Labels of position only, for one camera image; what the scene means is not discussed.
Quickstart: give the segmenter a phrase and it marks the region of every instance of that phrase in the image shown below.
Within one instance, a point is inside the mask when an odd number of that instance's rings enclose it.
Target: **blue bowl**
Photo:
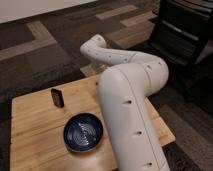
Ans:
[[[80,113],[67,122],[63,134],[68,150],[85,152],[98,145],[103,136],[103,125],[96,116]]]

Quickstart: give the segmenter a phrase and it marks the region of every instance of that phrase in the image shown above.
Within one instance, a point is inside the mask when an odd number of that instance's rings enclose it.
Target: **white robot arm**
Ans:
[[[100,35],[84,43],[81,52],[92,60],[115,65],[101,75],[98,92],[119,170],[169,171],[145,106],[145,98],[168,79],[166,63],[142,52],[106,49]]]

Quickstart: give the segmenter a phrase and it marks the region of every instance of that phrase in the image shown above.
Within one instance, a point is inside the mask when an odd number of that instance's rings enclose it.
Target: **gray carpet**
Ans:
[[[11,99],[83,78],[79,69],[89,61],[80,54],[80,45],[99,33],[105,36],[111,47],[120,49],[107,34],[126,29],[121,20],[152,10],[154,2],[103,0],[0,25],[0,53],[35,40],[27,27],[27,23],[33,21],[40,21],[56,40],[5,60],[0,57],[0,171],[3,167],[9,170]],[[134,5],[136,9],[104,20],[95,17],[126,5]],[[177,138],[176,142],[164,147],[171,170],[213,170],[212,118],[195,104],[186,103],[169,84],[150,99]]]

